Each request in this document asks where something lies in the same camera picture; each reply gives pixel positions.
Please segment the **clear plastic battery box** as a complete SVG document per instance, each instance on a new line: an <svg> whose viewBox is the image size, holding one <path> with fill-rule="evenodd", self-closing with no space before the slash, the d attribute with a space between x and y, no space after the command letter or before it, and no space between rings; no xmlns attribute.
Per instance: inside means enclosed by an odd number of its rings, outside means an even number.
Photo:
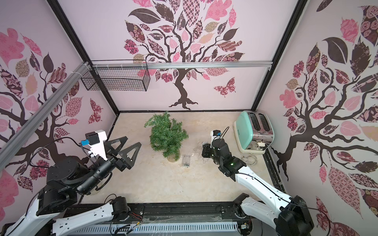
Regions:
<svg viewBox="0 0 378 236"><path fill-rule="evenodd" d="M182 164L181 167L189 168L191 163L191 155L183 155L182 156Z"/></svg>

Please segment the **black base frame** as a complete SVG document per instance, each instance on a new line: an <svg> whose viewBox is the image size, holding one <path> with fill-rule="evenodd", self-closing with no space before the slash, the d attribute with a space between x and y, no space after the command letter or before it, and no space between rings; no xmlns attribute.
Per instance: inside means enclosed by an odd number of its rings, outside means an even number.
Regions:
<svg viewBox="0 0 378 236"><path fill-rule="evenodd" d="M64 218L53 225L54 236L70 236L77 230L100 224L142 223L193 223L193 222L236 222L239 235L262 235L264 223L251 216L242 215L233 202L197 203L116 203L109 201L106 210L100 204L81 204L68 208ZM236 235L236 233L200 233L210 235Z"/></svg>

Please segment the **left wall aluminium rail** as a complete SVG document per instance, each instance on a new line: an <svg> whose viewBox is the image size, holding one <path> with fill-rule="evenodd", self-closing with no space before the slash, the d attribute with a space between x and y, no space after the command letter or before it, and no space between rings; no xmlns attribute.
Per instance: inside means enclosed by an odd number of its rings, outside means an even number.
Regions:
<svg viewBox="0 0 378 236"><path fill-rule="evenodd" d="M69 92L69 90L89 72L88 62L82 62L62 83L61 86L47 99L31 118L15 133L15 135L1 149L1 170L13 159L21 147L30 139L42 122L51 114L53 109Z"/></svg>

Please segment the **wall aluminium rail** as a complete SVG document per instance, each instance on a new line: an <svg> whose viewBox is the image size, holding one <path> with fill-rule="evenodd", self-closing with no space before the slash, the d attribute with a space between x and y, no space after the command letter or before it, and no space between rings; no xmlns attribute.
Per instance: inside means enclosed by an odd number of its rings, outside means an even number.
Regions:
<svg viewBox="0 0 378 236"><path fill-rule="evenodd" d="M62 83L61 86L47 99L31 118L15 133L15 135L1 149L1 170L13 159L21 147L30 139L42 122L51 114L53 109L69 92L69 90L89 72L88 62L82 62Z"/></svg>
<svg viewBox="0 0 378 236"><path fill-rule="evenodd" d="M270 68L271 61L237 61L237 62L193 62L193 63L141 63L134 64L94 64L94 69L100 68L131 68L137 67L142 69L185 69L185 68L245 68L245 67L263 67Z"/></svg>

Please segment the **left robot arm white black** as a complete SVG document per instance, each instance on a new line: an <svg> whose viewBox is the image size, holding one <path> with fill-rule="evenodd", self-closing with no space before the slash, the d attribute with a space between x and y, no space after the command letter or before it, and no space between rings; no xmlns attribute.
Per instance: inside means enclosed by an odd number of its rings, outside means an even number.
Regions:
<svg viewBox="0 0 378 236"><path fill-rule="evenodd" d="M74 216L57 218L70 206L78 202L78 195L90 195L92 190L101 190L101 181L109 182L114 169L131 169L141 148L137 142L127 148L127 137L108 141L105 132L86 134L80 147L89 145L91 154L97 160L86 167L69 157L47 170L46 186L41 189L27 211L13 225L4 226L3 236L36 236L47 232L45 226L52 223L52 236L66 236L76 230L94 224L112 221L125 221L133 212L124 197L116 197L110 202Z"/></svg>

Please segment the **small green christmas tree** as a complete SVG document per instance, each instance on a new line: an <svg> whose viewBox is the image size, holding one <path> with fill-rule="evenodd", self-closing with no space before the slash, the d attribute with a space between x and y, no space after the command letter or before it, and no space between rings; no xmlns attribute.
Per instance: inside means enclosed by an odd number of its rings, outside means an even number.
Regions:
<svg viewBox="0 0 378 236"><path fill-rule="evenodd" d="M150 145L154 151L161 151L164 158L173 159L174 162L180 159L182 143L189 138L182 122L171 118L166 111L154 114L145 122L144 127L151 129Z"/></svg>

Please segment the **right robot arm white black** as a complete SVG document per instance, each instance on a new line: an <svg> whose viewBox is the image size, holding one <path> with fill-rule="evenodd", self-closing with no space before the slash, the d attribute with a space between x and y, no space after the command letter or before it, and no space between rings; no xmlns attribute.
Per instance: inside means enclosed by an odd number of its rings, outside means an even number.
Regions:
<svg viewBox="0 0 378 236"><path fill-rule="evenodd" d="M234 182L246 187L259 200L245 197L237 208L275 229L279 236L309 236L314 228L306 202L276 189L259 177L244 161L233 156L224 139L202 145L202 157L210 158L218 169Z"/></svg>

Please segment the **back wall aluminium rail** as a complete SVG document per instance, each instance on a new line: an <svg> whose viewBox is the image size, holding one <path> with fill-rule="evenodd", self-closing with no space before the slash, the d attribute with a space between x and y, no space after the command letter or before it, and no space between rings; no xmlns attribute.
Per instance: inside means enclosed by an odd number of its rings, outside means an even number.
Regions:
<svg viewBox="0 0 378 236"><path fill-rule="evenodd" d="M185 69L185 68L245 68L245 67L263 67L270 68L271 61L237 61L237 62L193 62L193 63L141 63L134 64L94 64L94 69L100 68L131 68L137 67L142 69Z"/></svg>

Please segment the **mint green toaster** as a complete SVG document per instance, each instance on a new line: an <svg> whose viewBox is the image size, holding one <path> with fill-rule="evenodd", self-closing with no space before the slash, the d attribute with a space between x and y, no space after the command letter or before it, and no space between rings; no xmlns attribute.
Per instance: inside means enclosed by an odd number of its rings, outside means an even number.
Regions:
<svg viewBox="0 0 378 236"><path fill-rule="evenodd" d="M269 118L255 111L241 112L233 129L241 153L265 154L275 137Z"/></svg>

